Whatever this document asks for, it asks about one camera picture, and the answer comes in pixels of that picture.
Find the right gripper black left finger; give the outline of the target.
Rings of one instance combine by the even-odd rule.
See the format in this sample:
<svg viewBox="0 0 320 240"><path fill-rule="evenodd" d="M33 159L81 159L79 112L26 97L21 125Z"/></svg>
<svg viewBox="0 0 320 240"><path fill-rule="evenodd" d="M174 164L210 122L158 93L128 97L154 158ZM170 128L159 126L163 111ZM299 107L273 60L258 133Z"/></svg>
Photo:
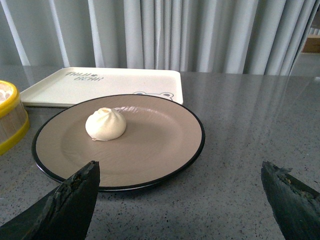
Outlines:
<svg viewBox="0 0 320 240"><path fill-rule="evenodd" d="M100 167L91 161L0 227L2 240L84 240L95 209Z"/></svg>

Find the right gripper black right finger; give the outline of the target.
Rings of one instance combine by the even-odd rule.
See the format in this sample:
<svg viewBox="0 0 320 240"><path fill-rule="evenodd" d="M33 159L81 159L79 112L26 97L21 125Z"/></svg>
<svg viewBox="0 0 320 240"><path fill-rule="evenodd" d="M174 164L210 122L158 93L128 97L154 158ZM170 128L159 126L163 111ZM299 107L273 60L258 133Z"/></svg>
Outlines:
<svg viewBox="0 0 320 240"><path fill-rule="evenodd" d="M320 238L320 193L279 168L264 161L261 181L274 218L286 240Z"/></svg>

